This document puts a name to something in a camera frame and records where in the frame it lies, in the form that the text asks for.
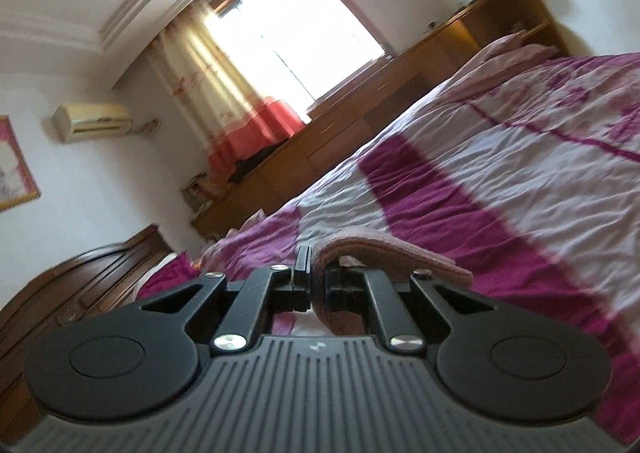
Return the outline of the pink knitted cardigan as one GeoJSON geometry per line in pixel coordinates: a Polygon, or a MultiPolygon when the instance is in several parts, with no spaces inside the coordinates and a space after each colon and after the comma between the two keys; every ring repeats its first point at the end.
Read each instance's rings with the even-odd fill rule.
{"type": "Polygon", "coordinates": [[[448,258],[414,245],[399,237],[364,227],[350,227],[322,237],[311,246],[311,282],[314,288],[312,310],[319,321],[334,335],[361,335],[362,317],[352,309],[333,311],[323,299],[324,275],[329,266],[350,257],[358,265],[385,272],[393,282],[407,280],[416,269],[425,269],[434,277],[470,288],[473,273],[448,258]]]}

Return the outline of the dark wooden headboard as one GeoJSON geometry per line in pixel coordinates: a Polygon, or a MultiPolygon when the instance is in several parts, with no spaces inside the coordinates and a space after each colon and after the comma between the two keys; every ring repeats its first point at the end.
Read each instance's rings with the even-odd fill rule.
{"type": "Polygon", "coordinates": [[[12,444],[42,420],[26,388],[28,346],[54,329],[134,300],[134,290],[172,248],[156,225],[124,243],[86,251],[31,280],[1,310],[1,442],[12,444]]]}

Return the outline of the magenta pillow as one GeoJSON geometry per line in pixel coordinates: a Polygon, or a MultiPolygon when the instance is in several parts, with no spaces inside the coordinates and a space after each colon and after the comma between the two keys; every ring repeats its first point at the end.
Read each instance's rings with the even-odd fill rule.
{"type": "Polygon", "coordinates": [[[138,286],[134,289],[134,299],[139,300],[167,291],[180,284],[189,282],[201,273],[198,262],[192,262],[188,254],[170,253],[157,265],[143,274],[138,286]]]}

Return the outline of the stack of books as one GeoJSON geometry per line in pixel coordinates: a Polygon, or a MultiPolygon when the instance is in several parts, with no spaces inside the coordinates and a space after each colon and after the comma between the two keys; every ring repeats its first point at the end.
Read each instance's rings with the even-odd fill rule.
{"type": "Polygon", "coordinates": [[[215,195],[208,184],[206,173],[200,173],[191,178],[189,183],[181,189],[181,194],[186,204],[199,213],[203,208],[213,201],[215,195]]]}

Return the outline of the pink magenta striped bedspread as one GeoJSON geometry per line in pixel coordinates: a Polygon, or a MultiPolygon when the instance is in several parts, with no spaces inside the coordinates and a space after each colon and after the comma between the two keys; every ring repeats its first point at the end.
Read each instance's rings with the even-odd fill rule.
{"type": "Polygon", "coordinates": [[[473,273],[475,291],[576,325],[613,361],[598,423],[639,436],[639,58],[481,66],[447,80],[304,193],[204,251],[232,280],[349,227],[473,273]]]}

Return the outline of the cream and red curtain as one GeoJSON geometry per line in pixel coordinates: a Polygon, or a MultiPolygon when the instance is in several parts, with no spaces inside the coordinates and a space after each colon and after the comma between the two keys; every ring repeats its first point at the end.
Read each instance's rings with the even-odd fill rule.
{"type": "Polygon", "coordinates": [[[151,68],[200,140],[210,176],[221,186],[246,161],[305,127],[285,102],[260,94],[215,36],[218,18],[194,0],[149,44],[151,68]]]}

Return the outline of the long wooden cabinet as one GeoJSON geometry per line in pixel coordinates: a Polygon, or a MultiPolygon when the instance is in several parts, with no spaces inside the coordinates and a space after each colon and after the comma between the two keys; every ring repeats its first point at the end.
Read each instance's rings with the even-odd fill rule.
{"type": "Polygon", "coordinates": [[[376,136],[494,40],[522,32],[524,43],[568,53],[542,0],[476,0],[355,86],[337,92],[298,135],[192,221],[202,236],[224,235],[257,210],[272,214],[376,136]]]}

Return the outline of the bright window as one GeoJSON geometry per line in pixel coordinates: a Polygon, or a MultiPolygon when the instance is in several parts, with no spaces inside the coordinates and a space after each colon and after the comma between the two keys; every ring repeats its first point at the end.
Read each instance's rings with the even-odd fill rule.
{"type": "Polygon", "coordinates": [[[250,85],[305,122],[330,92],[388,56],[344,0],[228,0],[208,28],[250,85]]]}

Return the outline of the framed wall picture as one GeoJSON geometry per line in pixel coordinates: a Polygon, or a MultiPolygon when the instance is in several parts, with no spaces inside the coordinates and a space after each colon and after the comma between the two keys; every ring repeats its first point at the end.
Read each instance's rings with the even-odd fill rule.
{"type": "Polygon", "coordinates": [[[10,117],[1,116],[1,210],[32,202],[41,195],[18,144],[10,117]]]}

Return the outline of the wall air conditioner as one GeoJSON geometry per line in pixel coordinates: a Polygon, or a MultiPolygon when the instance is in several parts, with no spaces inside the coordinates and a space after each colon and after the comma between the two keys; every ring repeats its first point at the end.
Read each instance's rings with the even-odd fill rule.
{"type": "Polygon", "coordinates": [[[64,143],[126,136],[134,124],[125,106],[116,103],[61,104],[51,121],[64,143]]]}

